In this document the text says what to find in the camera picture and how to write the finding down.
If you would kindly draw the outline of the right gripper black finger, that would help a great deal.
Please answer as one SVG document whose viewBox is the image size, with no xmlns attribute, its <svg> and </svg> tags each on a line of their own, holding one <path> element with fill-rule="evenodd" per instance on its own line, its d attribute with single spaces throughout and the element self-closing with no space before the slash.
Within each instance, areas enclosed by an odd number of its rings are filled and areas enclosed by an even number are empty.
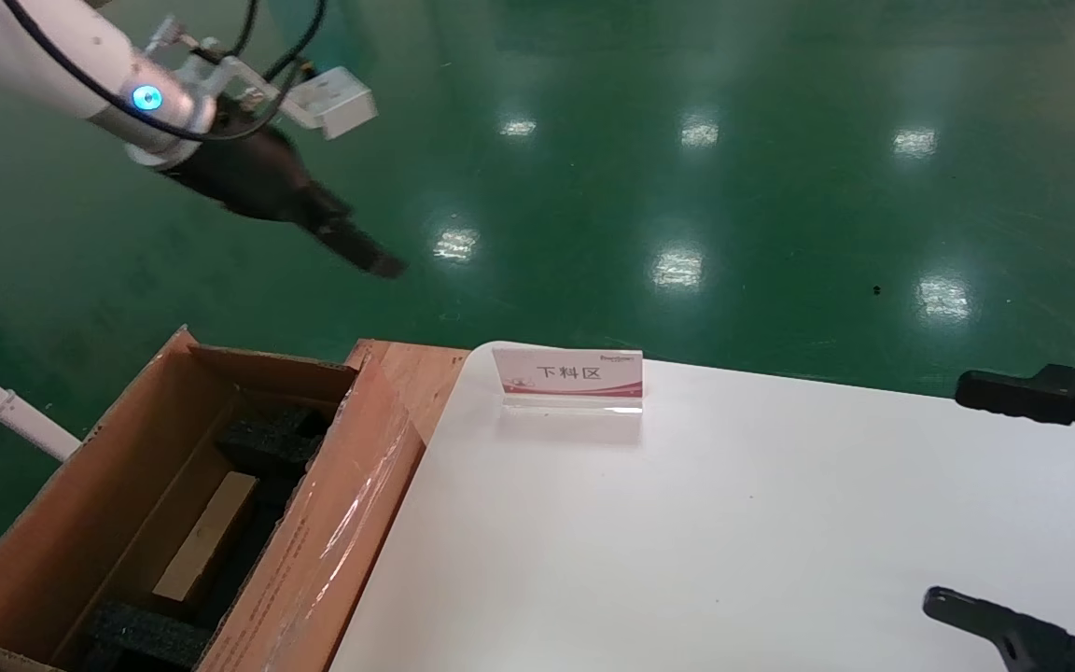
<svg viewBox="0 0 1075 672">
<path fill-rule="evenodd" d="M 1054 623 L 942 586 L 928 588 L 922 610 L 990 642 L 1008 671 L 1075 671 L 1075 635 Z"/>
<path fill-rule="evenodd" d="M 1048 364 L 1032 377 L 993 371 L 964 371 L 956 383 L 956 404 L 1038 424 L 1075 424 L 1075 367 Z"/>
</svg>

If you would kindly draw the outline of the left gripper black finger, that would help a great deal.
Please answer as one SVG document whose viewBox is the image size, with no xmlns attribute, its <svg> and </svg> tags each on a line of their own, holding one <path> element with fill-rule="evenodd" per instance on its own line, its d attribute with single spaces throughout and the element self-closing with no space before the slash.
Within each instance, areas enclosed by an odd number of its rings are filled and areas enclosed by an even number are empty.
<svg viewBox="0 0 1075 672">
<path fill-rule="evenodd" d="M 353 221 L 352 210 L 328 204 L 324 208 L 322 244 L 364 273 L 404 273 L 404 259 L 387 251 Z"/>
<path fill-rule="evenodd" d="M 313 237 L 359 271 L 381 278 L 399 276 L 398 257 L 350 221 L 325 221 L 316 227 Z"/>
</svg>

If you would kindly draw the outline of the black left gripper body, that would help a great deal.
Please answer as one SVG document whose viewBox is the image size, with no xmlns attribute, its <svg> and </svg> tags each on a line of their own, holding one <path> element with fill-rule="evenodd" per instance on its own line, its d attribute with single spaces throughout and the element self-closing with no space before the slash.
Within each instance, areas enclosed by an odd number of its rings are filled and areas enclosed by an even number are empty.
<svg viewBox="0 0 1075 672">
<path fill-rule="evenodd" d="M 316 182 L 271 123 L 242 139 L 201 142 L 163 175 L 240 217 L 295 224 L 311 234 L 353 227 L 352 208 Z"/>
</svg>

